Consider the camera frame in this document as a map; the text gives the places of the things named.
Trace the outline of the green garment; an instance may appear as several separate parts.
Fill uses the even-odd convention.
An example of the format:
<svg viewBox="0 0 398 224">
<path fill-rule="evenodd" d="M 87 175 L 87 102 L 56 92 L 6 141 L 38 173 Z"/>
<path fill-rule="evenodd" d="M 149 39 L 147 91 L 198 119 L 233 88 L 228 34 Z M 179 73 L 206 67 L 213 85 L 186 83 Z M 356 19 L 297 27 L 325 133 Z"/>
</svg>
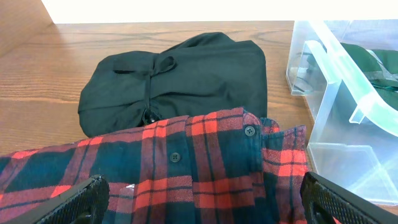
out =
<svg viewBox="0 0 398 224">
<path fill-rule="evenodd" d="M 380 97 L 397 110 L 397 51 L 368 50 L 358 45 L 342 42 L 341 45 Z"/>
</svg>

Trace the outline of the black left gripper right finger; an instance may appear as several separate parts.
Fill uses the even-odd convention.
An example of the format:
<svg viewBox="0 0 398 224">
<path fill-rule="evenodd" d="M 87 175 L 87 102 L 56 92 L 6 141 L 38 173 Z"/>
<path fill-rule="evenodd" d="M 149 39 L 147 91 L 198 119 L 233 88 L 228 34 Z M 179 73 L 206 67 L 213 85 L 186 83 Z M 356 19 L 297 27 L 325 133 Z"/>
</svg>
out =
<svg viewBox="0 0 398 224">
<path fill-rule="evenodd" d="M 300 195 L 310 224 L 397 224 L 397 215 L 314 172 L 304 175 Z"/>
</svg>

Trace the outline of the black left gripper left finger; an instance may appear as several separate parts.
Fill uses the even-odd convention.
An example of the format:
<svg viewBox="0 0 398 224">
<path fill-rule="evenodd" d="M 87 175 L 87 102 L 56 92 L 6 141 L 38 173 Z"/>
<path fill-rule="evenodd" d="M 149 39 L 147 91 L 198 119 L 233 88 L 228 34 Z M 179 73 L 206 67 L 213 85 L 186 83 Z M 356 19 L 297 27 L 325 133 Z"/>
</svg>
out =
<svg viewBox="0 0 398 224">
<path fill-rule="evenodd" d="M 108 181 L 94 175 L 6 224 L 101 224 L 108 205 Z"/>
</svg>

